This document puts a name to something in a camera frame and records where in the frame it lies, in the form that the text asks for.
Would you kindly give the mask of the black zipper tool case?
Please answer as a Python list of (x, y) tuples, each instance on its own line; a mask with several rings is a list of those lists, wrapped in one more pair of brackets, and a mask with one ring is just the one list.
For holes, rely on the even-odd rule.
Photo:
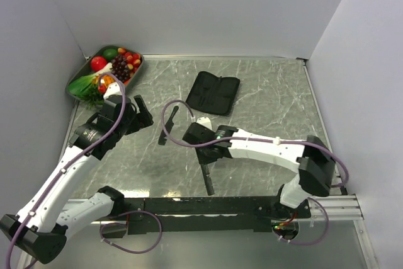
[(237, 77), (218, 77), (201, 71), (190, 89), (186, 103), (199, 112), (227, 116), (231, 112), (240, 83)]

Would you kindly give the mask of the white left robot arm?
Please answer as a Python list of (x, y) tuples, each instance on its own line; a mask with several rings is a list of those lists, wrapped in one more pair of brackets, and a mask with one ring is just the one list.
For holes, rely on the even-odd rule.
[(100, 188), (73, 209), (64, 210), (64, 206), (85, 175), (123, 136), (153, 123), (140, 95), (109, 96), (101, 110), (74, 131), (59, 164), (31, 201), (16, 215), (3, 216), (2, 232), (15, 246), (47, 264), (90, 222), (102, 217), (119, 219), (125, 210), (125, 197), (110, 186)]

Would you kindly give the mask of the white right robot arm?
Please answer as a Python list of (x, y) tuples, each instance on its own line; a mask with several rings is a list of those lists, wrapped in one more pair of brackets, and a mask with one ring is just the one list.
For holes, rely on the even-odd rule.
[(276, 213), (281, 217), (290, 217), (309, 197), (330, 195), (336, 161), (316, 136), (309, 135), (305, 140), (282, 140), (227, 125), (212, 131), (193, 122), (183, 140), (195, 147), (201, 165), (222, 158), (252, 159), (293, 172), (295, 176), (280, 187), (275, 202)]

